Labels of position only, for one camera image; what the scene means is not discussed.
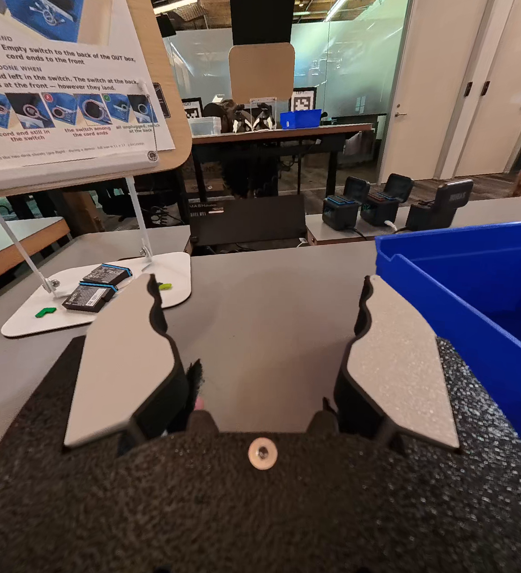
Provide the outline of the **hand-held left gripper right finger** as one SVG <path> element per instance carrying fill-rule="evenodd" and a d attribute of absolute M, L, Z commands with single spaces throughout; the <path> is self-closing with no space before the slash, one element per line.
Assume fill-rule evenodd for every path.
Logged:
<path fill-rule="evenodd" d="M 460 450 L 436 333 L 379 275 L 365 277 L 333 398 L 341 433 L 393 448 L 407 436 Z"/>

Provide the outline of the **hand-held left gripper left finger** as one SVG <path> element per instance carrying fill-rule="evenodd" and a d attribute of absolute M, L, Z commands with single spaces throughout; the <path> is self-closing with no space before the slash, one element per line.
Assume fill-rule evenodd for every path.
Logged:
<path fill-rule="evenodd" d="M 153 274 L 133 280 L 87 330 L 64 446 L 126 433 L 135 443 L 185 429 L 190 382 Z"/>

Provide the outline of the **blue plastic bin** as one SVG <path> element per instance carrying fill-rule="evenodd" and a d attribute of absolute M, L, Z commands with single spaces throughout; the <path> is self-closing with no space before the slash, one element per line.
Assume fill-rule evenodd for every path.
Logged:
<path fill-rule="evenodd" d="M 521 222 L 376 238 L 376 271 L 452 343 L 521 439 Z"/>

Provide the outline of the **neighbouring grey desk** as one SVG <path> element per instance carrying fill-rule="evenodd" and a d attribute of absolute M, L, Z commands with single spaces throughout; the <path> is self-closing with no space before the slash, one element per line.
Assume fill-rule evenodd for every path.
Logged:
<path fill-rule="evenodd" d="M 9 221 L 8 225 L 28 255 L 34 255 L 70 233 L 62 217 Z M 13 240 L 0 225 L 0 276 L 25 262 Z"/>
<path fill-rule="evenodd" d="M 372 226 L 361 217 L 357 219 L 356 230 L 338 232 L 322 220 L 322 215 L 305 217 L 307 242 L 310 246 L 334 245 L 362 240 L 372 240 L 379 235 L 392 234 L 406 225 L 409 207 L 401 207 L 396 215 L 394 227 Z M 521 222 L 521 197 L 470 201 L 457 210 L 451 228 Z"/>

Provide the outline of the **brown work desk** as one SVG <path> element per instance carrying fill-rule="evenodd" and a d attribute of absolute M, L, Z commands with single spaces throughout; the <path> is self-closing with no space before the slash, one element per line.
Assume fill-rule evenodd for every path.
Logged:
<path fill-rule="evenodd" d="M 248 133 L 221 133 L 194 136 L 192 160 L 195 168 L 198 196 L 207 203 L 207 188 L 201 165 L 207 162 L 250 159 L 255 156 L 296 156 L 329 153 L 326 196 L 336 192 L 338 155 L 345 142 L 356 133 L 374 129 L 371 123 L 323 125 L 288 130 L 262 130 Z"/>

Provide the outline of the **white stand base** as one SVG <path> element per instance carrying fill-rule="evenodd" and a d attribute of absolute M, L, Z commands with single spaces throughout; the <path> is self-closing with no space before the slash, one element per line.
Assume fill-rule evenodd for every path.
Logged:
<path fill-rule="evenodd" d="M 153 256 L 153 261 L 152 267 L 144 272 L 142 268 L 145 266 L 145 259 L 142 257 L 110 262 L 111 265 L 129 268 L 133 273 L 132 278 L 118 285 L 118 292 L 113 299 L 119 297 L 121 291 L 127 289 L 142 273 L 152 273 L 158 283 L 172 284 L 171 290 L 161 291 L 163 309 L 183 303 L 192 290 L 190 255 L 184 252 L 158 254 Z M 58 297 L 54 298 L 40 286 L 2 325 L 0 333 L 13 339 L 91 323 L 95 319 L 95 313 L 70 311 L 65 309 L 62 303 L 76 289 L 80 280 L 97 266 L 99 263 L 69 268 L 53 274 L 51 279 L 60 282 Z M 51 316 L 36 319 L 35 313 L 46 306 L 56 306 L 58 311 Z"/>

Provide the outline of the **clear stand leg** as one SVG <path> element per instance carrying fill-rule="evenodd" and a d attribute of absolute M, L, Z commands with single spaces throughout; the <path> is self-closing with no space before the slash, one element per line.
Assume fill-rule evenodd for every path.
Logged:
<path fill-rule="evenodd" d="M 38 267 L 32 261 L 30 255 L 27 253 L 26 249 L 23 247 L 21 242 L 16 237 L 15 233 L 13 233 L 12 229 L 10 228 L 8 222 L 3 218 L 0 214 L 0 226 L 6 232 L 10 240 L 12 240 L 14 246 L 18 250 L 19 254 L 23 257 L 29 268 L 32 272 L 40 279 L 42 284 L 42 288 L 51 294 L 54 298 L 58 297 L 57 287 L 60 286 L 60 282 L 58 280 L 50 280 L 43 276 L 43 274 L 39 271 Z"/>
<path fill-rule="evenodd" d="M 142 271 L 146 271 L 149 268 L 152 267 L 154 261 L 153 261 L 153 252 L 152 252 L 152 248 L 150 245 L 150 240 L 149 240 L 149 236 L 148 236 L 148 231 L 147 231 L 147 227 L 145 225 L 145 221 L 144 221 L 144 217 L 142 214 L 142 209 L 140 206 L 140 201 L 136 192 L 136 188 L 135 188 L 135 179 L 132 176 L 126 177 L 126 184 L 127 184 L 127 188 L 129 191 L 129 196 L 130 199 L 132 201 L 132 205 L 135 211 L 135 217 L 137 219 L 137 223 L 138 223 L 138 227 L 139 230 L 141 232 L 141 243 L 142 243 L 142 249 L 141 249 L 141 254 L 144 256 L 145 258 L 145 266 L 142 268 Z"/>

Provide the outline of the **clear plastic container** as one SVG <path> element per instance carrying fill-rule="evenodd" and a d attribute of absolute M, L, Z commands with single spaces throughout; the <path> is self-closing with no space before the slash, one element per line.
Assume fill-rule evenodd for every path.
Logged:
<path fill-rule="evenodd" d="M 188 118 L 188 123 L 194 138 L 221 134 L 222 125 L 219 117 Z"/>

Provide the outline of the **blue storage bin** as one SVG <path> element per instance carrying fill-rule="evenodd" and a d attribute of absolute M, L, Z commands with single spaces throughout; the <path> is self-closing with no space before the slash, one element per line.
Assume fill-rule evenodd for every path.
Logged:
<path fill-rule="evenodd" d="M 283 130 L 304 130 L 319 127 L 321 115 L 321 109 L 289 111 L 280 113 L 279 120 Z"/>

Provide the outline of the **white door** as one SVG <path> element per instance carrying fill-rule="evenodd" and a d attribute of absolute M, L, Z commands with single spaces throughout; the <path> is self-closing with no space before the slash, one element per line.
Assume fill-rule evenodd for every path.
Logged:
<path fill-rule="evenodd" d="M 431 179 L 486 1 L 412 1 L 406 18 L 378 182 Z"/>
<path fill-rule="evenodd" d="M 514 1 L 455 176 L 504 172 L 521 134 L 521 1 Z"/>

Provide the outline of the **printed instruction sheet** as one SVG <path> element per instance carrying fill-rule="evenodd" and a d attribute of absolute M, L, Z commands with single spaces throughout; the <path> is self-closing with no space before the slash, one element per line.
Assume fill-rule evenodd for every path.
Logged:
<path fill-rule="evenodd" d="M 173 149 L 127 1 L 0 1 L 0 170 Z"/>

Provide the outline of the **clear acrylic stand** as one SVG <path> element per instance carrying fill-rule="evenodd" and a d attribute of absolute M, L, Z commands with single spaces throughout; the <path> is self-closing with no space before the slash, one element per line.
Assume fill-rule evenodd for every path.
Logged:
<path fill-rule="evenodd" d="M 274 118 L 275 97 L 251 98 L 249 100 L 252 131 L 273 131 L 277 129 Z"/>

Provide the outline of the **beige rounded board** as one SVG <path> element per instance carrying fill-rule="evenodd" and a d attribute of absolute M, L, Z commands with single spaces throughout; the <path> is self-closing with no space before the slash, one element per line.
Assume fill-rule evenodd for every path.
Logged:
<path fill-rule="evenodd" d="M 291 98 L 295 64 L 291 43 L 235 45 L 228 53 L 228 64 L 231 98 L 237 104 L 262 98 Z"/>

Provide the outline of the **black pillar panel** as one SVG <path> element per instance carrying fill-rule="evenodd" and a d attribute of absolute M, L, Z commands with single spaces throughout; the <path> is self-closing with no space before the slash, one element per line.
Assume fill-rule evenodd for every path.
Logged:
<path fill-rule="evenodd" d="M 295 1 L 230 1 L 233 45 L 289 43 Z"/>

